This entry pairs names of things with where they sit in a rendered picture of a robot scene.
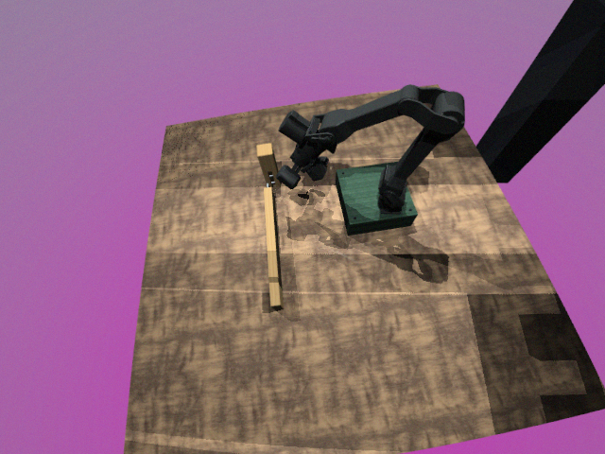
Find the brown wooden post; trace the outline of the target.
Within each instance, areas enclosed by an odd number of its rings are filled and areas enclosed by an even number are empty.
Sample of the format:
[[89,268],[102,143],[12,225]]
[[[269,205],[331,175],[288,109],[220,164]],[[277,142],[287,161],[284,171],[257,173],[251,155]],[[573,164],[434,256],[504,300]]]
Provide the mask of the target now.
[[268,183],[269,187],[272,187],[272,184],[275,183],[276,187],[281,186],[281,182],[276,179],[276,174],[278,173],[278,167],[276,164],[275,155],[273,152],[272,144],[264,144],[256,146],[257,158],[259,160],[260,166],[262,168],[266,183]]

